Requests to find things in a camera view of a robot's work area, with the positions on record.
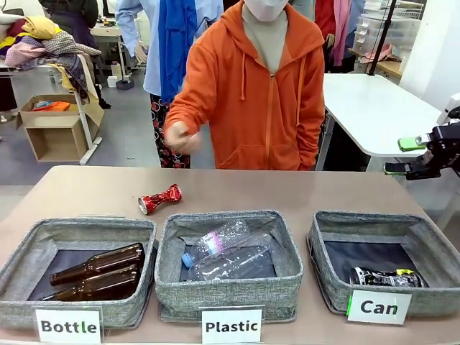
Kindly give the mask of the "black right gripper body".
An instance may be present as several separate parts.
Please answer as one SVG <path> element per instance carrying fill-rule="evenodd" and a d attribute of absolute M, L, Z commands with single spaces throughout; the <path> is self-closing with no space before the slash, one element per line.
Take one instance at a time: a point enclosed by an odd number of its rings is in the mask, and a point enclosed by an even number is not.
<path fill-rule="evenodd" d="M 438 170 L 460 170 L 460 122 L 435 126 L 430 133 L 427 150 L 431 153 L 430 167 Z"/>

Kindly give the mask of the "crushed black can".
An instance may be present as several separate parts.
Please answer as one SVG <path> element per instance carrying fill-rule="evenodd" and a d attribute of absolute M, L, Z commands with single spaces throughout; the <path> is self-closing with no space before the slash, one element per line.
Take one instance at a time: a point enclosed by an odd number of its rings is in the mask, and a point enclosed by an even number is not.
<path fill-rule="evenodd" d="M 389 286 L 400 288 L 426 288 L 425 280 L 414 270 L 396 269 L 393 271 L 371 270 L 354 267 L 349 275 L 349 283 L 363 286 Z"/>

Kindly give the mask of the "small bottle pink label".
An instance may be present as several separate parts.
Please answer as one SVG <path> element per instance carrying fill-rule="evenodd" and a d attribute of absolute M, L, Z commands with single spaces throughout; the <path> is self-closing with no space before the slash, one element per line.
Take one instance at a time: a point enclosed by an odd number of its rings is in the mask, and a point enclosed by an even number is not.
<path fill-rule="evenodd" d="M 234 219 L 223 226 L 214 229 L 202 236 L 195 244 L 195 257 L 197 260 L 218 254 L 228 249 L 249 236 L 249 227 L 246 221 Z"/>

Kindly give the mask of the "large clear plastic bottle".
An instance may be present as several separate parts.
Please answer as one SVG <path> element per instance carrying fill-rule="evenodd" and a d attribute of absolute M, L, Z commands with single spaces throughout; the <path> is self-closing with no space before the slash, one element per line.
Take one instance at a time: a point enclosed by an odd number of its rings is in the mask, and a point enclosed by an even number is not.
<path fill-rule="evenodd" d="M 188 268 L 188 281 L 243 280 L 275 277 L 275 256 L 282 248 L 273 235 L 257 232 Z"/>

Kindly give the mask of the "brown glass bottle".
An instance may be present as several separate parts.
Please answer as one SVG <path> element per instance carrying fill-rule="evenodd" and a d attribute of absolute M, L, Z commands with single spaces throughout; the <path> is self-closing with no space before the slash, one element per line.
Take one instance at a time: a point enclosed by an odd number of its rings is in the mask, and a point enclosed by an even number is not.
<path fill-rule="evenodd" d="M 77 285 L 39 299 L 39 301 L 83 302 L 122 300 L 137 289 L 141 270 L 132 264 L 119 270 L 107 272 L 82 280 Z"/>
<path fill-rule="evenodd" d="M 49 282 L 52 286 L 58 286 L 113 272 L 130 265 L 142 268 L 144 259 L 144 247 L 142 243 L 137 242 L 93 255 L 81 264 L 53 273 L 49 278 Z"/>

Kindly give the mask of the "grey basket labelled Can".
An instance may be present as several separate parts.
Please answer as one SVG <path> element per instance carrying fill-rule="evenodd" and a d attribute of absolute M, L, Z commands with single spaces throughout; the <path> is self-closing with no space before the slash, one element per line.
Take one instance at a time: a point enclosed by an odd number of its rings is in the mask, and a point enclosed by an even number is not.
<path fill-rule="evenodd" d="M 460 312 L 460 252 L 424 218 L 317 211 L 307 244 L 321 294 L 333 313 L 346 313 L 355 290 L 411 294 L 410 316 Z M 354 267 L 414 270 L 428 287 L 352 285 L 349 275 Z"/>

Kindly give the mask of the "white Can label sign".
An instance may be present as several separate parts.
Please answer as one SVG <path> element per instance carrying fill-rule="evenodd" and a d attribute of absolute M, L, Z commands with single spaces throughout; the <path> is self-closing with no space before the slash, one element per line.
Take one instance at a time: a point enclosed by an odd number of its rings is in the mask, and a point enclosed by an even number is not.
<path fill-rule="evenodd" d="M 411 294 L 379 293 L 355 290 L 346 312 L 348 322 L 403 325 Z"/>

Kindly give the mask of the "blue shirt person's hand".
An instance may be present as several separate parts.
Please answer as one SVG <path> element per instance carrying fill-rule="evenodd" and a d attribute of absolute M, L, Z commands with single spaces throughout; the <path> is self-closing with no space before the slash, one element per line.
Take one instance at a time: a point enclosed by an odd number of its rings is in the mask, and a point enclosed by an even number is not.
<path fill-rule="evenodd" d="M 139 64 L 146 64 L 148 57 L 148 47 L 141 40 L 137 40 L 134 46 L 134 56 Z"/>

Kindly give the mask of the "black pole stand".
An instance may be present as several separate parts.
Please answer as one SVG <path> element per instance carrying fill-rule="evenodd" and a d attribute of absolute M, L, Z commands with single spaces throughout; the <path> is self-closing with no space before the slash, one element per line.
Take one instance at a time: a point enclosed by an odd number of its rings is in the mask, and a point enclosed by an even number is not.
<path fill-rule="evenodd" d="M 385 15 L 383 16 L 384 26 L 383 26 L 382 34 L 381 34 L 380 39 L 379 39 L 379 44 L 377 46 L 377 50 L 375 51 L 374 58 L 373 58 L 372 63 L 370 65 L 370 69 L 367 72 L 367 75 L 369 75 L 369 76 L 373 76 L 375 74 L 375 70 L 377 68 L 377 63 L 379 61 L 380 54 L 382 52 L 382 48 L 383 48 L 383 45 L 385 43 L 385 39 L 386 39 L 386 36 L 387 36 L 387 31 L 388 31 L 388 29 L 389 29 L 389 27 L 391 25 L 392 15 L 393 15 L 393 12 L 395 10 L 396 3 L 397 3 L 397 0 L 391 0 L 390 6 L 387 8 L 387 11 L 385 12 Z"/>

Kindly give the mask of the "clear plastic storage drawers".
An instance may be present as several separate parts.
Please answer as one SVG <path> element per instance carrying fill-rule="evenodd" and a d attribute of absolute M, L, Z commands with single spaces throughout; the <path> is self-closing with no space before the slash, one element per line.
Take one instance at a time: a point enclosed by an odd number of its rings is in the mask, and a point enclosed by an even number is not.
<path fill-rule="evenodd" d="M 392 45 L 398 49 L 411 51 L 418 34 L 421 21 L 407 17 L 392 17 L 384 45 Z M 385 26 L 382 16 L 372 17 L 362 14 L 358 18 L 352 50 L 359 55 L 375 51 L 380 43 Z"/>

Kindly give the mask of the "person in orange hoodie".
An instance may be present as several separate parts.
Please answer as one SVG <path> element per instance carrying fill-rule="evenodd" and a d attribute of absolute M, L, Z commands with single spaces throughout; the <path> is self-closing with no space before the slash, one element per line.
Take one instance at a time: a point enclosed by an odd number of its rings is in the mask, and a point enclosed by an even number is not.
<path fill-rule="evenodd" d="M 194 45 L 218 65 L 216 107 L 203 124 L 210 129 L 216 168 L 299 170 L 302 88 L 323 90 L 318 26 L 289 2 L 275 20 L 261 22 L 239 0 Z"/>

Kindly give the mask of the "blue scarf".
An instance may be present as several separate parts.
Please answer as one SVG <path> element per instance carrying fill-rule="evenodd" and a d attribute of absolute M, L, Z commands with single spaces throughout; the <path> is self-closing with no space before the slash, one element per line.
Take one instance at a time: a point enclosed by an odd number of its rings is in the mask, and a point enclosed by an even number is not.
<path fill-rule="evenodd" d="M 160 0 L 158 35 L 161 99 L 164 103 L 171 103 L 179 92 L 196 29 L 194 0 Z"/>

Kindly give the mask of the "person in blue shirt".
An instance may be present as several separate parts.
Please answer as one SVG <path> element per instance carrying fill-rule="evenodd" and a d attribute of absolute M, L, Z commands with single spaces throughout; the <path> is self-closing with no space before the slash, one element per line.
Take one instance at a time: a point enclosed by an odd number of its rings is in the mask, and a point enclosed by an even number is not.
<path fill-rule="evenodd" d="M 223 0 L 194 0 L 197 29 L 195 42 L 224 12 Z M 134 56 L 134 46 L 141 40 L 148 47 L 144 90 L 149 94 L 150 114 L 155 146 L 162 168 L 189 169 L 191 158 L 171 150 L 165 142 L 163 126 L 170 103 L 161 99 L 159 54 L 160 0 L 117 0 L 115 19 L 129 54 Z"/>

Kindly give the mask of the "white background desk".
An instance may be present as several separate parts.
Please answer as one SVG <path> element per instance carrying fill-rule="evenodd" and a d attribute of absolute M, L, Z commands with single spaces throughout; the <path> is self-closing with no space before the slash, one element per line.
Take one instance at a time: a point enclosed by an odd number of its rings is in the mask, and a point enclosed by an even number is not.
<path fill-rule="evenodd" d="M 106 27 L 103 24 L 98 24 L 93 29 L 91 29 L 91 34 L 95 37 L 96 40 L 101 42 L 112 42 L 117 44 L 119 63 L 121 66 L 121 75 L 122 78 L 126 80 L 128 75 L 126 73 L 124 63 L 123 42 L 120 29 L 116 25 Z"/>

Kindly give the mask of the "person in dark clothes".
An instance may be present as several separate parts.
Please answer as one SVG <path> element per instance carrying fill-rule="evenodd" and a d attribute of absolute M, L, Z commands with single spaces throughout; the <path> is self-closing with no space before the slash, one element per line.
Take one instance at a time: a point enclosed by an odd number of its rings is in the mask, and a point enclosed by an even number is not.
<path fill-rule="evenodd" d="M 98 49 L 91 29 L 98 19 L 97 0 L 38 0 L 47 16 L 75 42 Z"/>

